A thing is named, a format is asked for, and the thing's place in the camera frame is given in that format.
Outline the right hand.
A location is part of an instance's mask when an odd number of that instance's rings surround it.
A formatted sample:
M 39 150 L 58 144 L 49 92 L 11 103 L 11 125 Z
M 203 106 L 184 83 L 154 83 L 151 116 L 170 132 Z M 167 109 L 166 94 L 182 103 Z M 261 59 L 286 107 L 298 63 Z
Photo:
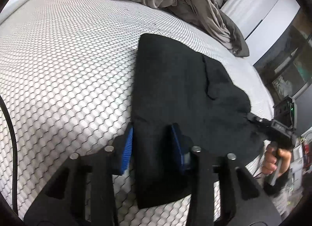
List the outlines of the right hand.
M 276 155 L 278 155 L 279 159 L 281 160 L 280 170 L 277 170 L 278 159 L 276 158 Z M 272 146 L 268 145 L 264 153 L 264 160 L 261 171 L 265 175 L 278 172 L 278 177 L 280 177 L 289 169 L 291 158 L 292 153 L 290 151 L 285 149 L 275 150 Z

